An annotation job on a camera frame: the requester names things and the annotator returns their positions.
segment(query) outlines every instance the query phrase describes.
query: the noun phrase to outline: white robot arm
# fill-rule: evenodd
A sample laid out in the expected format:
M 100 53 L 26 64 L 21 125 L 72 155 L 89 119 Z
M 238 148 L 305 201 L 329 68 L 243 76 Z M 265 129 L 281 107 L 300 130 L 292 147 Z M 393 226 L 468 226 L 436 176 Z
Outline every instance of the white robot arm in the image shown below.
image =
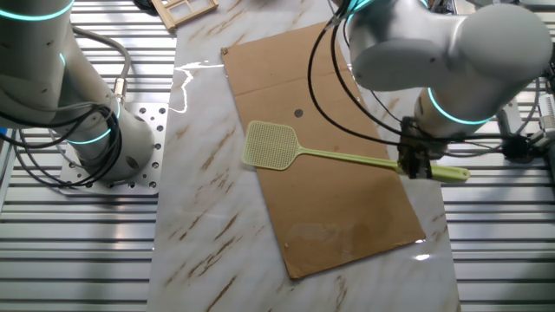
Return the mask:
M 414 148 L 400 148 L 400 165 L 412 178 L 421 171 L 409 170 L 407 152 L 425 150 L 417 158 L 429 167 L 430 158 L 443 154 L 446 139 L 462 140 L 500 114 L 552 56 L 547 27 L 516 5 L 445 16 L 419 0 L 355 3 L 362 8 L 349 17 L 349 42 L 358 84 L 375 91 L 423 88 L 410 127 L 402 129 L 402 143 Z M 531 142 L 518 133 L 505 135 L 525 149 Z
M 87 183 L 121 181 L 150 160 L 153 135 L 123 107 L 125 77 L 116 96 L 78 47 L 74 1 L 0 0 L 0 127 L 50 127 L 94 176 Z

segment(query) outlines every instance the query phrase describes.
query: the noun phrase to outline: cardboard sheet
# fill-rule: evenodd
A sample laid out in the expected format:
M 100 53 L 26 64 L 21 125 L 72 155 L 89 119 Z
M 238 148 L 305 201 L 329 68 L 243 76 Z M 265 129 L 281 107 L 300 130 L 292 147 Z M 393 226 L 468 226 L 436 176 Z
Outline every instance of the cardboard sheet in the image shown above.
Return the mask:
M 307 84 L 312 45 L 323 24 L 222 49 L 243 127 L 252 120 L 291 126 L 302 146 L 386 159 L 386 148 L 342 132 L 314 107 Z M 360 97 L 337 48 L 343 77 Z M 330 58 L 330 33 L 314 65 L 323 110 L 354 131 L 377 137 L 343 92 Z M 257 169 L 291 279 L 334 268 L 425 237 L 395 172 L 310 155 L 289 169 Z

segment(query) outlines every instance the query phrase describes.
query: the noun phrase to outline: white marble table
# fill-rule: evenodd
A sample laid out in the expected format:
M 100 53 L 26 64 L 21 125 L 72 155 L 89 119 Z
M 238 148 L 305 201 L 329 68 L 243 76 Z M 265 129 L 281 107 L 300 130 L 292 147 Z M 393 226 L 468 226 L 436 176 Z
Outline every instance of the white marble table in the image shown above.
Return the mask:
M 233 0 L 178 30 L 148 311 L 460 309 L 432 181 L 403 180 L 426 241 L 300 281 L 287 276 L 257 175 L 240 162 L 244 132 L 219 51 L 329 18 L 325 0 Z M 417 92 L 381 96 L 402 114 Z

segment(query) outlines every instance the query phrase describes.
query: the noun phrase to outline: metal grate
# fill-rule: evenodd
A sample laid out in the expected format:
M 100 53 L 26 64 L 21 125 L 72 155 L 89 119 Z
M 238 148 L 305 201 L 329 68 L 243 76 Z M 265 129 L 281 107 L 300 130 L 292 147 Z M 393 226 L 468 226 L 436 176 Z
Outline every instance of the metal grate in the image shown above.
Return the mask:
M 75 2 L 75 25 L 123 43 L 133 58 L 127 101 L 168 103 L 174 36 L 132 1 Z M 112 88 L 117 51 L 77 37 Z M 50 140 L 26 130 L 33 143 Z M 55 148 L 37 161 L 59 175 Z M 145 311 L 157 198 L 67 198 L 31 179 L 15 161 L 0 214 L 0 311 Z

